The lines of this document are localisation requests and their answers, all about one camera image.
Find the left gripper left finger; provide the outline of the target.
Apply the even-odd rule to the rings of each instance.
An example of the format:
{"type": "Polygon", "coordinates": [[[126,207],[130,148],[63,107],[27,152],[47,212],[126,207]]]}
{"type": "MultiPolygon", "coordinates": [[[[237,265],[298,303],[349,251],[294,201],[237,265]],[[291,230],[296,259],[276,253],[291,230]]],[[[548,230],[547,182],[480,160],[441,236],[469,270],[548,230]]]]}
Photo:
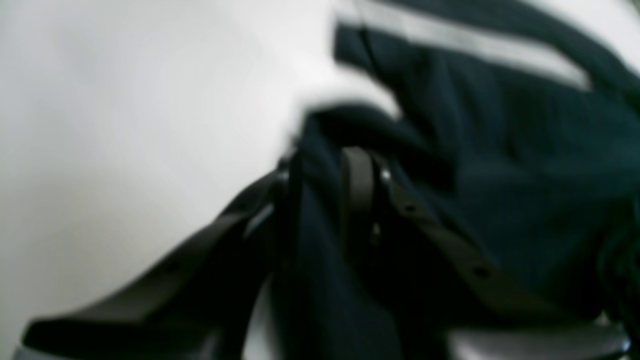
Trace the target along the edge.
{"type": "Polygon", "coordinates": [[[254,305],[296,251],[301,160],[285,155],[139,278],[35,319],[22,360],[242,360],[254,305]]]}

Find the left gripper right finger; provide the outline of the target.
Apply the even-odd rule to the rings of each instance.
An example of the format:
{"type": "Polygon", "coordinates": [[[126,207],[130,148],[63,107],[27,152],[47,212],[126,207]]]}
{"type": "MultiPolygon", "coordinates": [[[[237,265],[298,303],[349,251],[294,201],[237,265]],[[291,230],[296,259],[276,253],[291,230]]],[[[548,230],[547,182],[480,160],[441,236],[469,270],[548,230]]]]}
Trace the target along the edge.
{"type": "Polygon", "coordinates": [[[368,294],[444,360],[626,360],[622,325],[583,321],[529,292],[440,224],[358,146],[341,153],[340,241],[368,294]]]}

